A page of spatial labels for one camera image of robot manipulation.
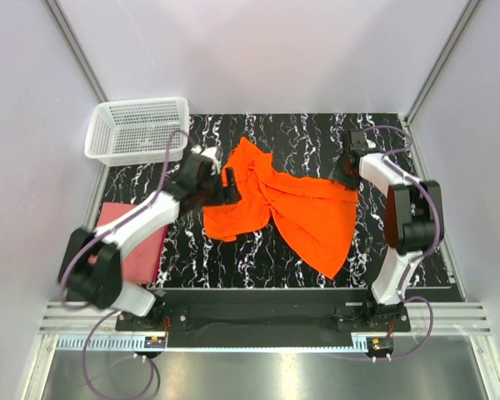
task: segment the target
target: white wall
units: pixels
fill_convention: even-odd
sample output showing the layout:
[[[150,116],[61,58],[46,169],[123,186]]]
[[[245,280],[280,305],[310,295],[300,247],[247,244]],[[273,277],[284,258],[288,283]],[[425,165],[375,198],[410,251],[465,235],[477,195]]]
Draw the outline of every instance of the white wall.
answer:
[[[0,0],[0,399],[13,399],[98,172],[95,102],[40,0]]]
[[[500,352],[500,0],[484,2],[413,124],[447,238]]]
[[[110,98],[192,113],[399,112],[466,0],[60,0]]]

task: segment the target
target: orange garment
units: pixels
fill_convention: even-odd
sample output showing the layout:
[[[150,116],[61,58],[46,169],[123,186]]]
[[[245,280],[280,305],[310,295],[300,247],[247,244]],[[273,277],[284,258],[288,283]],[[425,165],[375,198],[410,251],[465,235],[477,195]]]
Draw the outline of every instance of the orange garment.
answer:
[[[324,276],[333,278],[352,242],[358,192],[325,179],[276,172],[273,155],[262,152],[245,137],[232,151],[228,167],[233,168],[242,200],[205,207],[206,234],[231,242],[240,233],[263,228],[272,215],[292,250]]]

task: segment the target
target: pink folder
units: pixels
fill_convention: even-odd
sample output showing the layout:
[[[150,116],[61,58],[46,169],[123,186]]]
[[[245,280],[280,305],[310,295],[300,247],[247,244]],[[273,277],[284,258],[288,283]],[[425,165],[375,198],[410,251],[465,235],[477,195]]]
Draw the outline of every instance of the pink folder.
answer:
[[[135,207],[131,204],[105,202],[97,226],[111,223]],[[168,227],[162,227],[157,230],[127,255],[122,263],[122,277],[125,280],[136,284],[156,281],[167,229]]]

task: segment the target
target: white plastic basket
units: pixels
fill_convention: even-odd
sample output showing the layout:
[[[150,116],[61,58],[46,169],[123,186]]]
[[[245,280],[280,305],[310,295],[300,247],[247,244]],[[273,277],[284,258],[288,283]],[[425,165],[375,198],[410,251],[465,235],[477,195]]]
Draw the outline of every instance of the white plastic basket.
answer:
[[[85,138],[85,155],[109,167],[160,163],[168,137],[189,131],[189,106],[184,97],[142,98],[103,102],[92,112]],[[182,159],[187,137],[176,134],[169,161]]]

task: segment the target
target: marble tabletop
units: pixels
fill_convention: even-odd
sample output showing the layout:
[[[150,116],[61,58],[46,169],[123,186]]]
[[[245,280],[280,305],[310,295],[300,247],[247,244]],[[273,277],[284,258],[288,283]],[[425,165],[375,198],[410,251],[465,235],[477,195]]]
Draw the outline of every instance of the marble tabletop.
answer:
[[[222,163],[248,138],[272,153],[272,165],[295,177],[326,178],[341,153],[340,133],[374,125],[401,127],[394,114],[238,114],[193,115],[190,133],[204,146],[222,149]],[[387,129],[368,132],[381,149],[401,148],[403,139]],[[415,173],[413,160],[400,154],[395,160]],[[171,163],[169,171],[178,169]],[[139,204],[158,184],[161,164],[113,167],[102,202]],[[167,232],[161,267],[153,288],[363,288],[378,276],[385,257],[383,216],[385,197],[362,183],[357,206],[356,231],[342,269],[327,279],[309,267],[285,243],[271,219],[256,232],[239,235],[235,242],[206,236],[203,212],[177,220]],[[413,286],[448,285],[448,274],[437,252],[417,269]]]

